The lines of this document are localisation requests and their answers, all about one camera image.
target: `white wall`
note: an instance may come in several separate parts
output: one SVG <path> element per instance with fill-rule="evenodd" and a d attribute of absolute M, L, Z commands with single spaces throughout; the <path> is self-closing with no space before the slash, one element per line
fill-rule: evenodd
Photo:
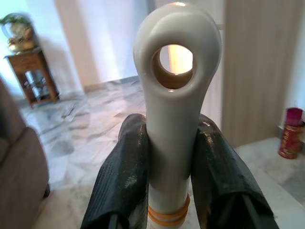
<path fill-rule="evenodd" d="M 31 18 L 51 74 L 61 93 L 61 98 L 70 97 L 74 93 L 82 93 L 83 88 L 53 0 L 10 0 L 0 2 L 0 17 L 12 12 L 24 12 Z M 12 54 L 6 46 L 7 39 L 0 33 L 1 57 Z M 14 99 L 24 99 L 15 74 L 8 62 L 2 58 L 0 59 L 0 73 Z"/>
<path fill-rule="evenodd" d="M 0 18 L 12 12 L 28 14 L 26 2 L 24 0 L 0 1 Z M 6 59 L 3 59 L 4 56 L 12 54 L 7 48 L 7 40 L 7 37 L 0 31 L 0 75 L 14 99 L 22 100 L 24 98 L 22 89 L 10 64 Z"/>
<path fill-rule="evenodd" d="M 132 48 L 143 0 L 55 0 L 83 86 L 137 75 Z"/>
<path fill-rule="evenodd" d="M 82 93 L 70 46 L 53 0 L 26 0 L 30 17 L 61 99 Z"/>
<path fill-rule="evenodd" d="M 299 107 L 305 110 L 305 10 L 303 10 L 302 22 L 294 56 L 292 76 L 288 86 L 281 126 L 284 125 L 286 108 L 288 107 Z"/>

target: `white marble tile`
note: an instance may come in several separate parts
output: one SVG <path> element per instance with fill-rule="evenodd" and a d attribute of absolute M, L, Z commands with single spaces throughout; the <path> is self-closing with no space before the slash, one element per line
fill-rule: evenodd
<path fill-rule="evenodd" d="M 305 225 L 305 209 L 262 170 L 251 167 L 258 185 L 274 212 L 280 229 L 300 229 Z"/>

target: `sofa armrest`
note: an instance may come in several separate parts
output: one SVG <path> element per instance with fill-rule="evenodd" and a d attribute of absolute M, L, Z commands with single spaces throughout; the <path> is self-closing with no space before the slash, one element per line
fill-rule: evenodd
<path fill-rule="evenodd" d="M 0 137 L 7 138 L 10 144 L 14 143 L 25 123 L 19 114 L 17 106 L 0 80 Z"/>
<path fill-rule="evenodd" d="M 0 228 L 29 229 L 49 180 L 47 161 L 33 129 L 26 127 L 0 165 Z"/>
<path fill-rule="evenodd" d="M 0 137 L 0 165 L 7 153 L 8 148 L 9 142 L 7 141 L 7 139 Z"/>

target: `white plastic handle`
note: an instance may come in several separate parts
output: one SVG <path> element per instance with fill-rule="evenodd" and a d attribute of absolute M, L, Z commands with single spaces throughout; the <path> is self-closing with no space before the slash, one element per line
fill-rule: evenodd
<path fill-rule="evenodd" d="M 169 44 L 193 53 L 192 70 L 177 76 L 161 67 L 160 49 Z M 133 56 L 152 144 L 149 205 L 158 213 L 174 214 L 185 204 L 199 114 L 221 57 L 220 34 L 198 6 L 171 3 L 143 21 Z"/>

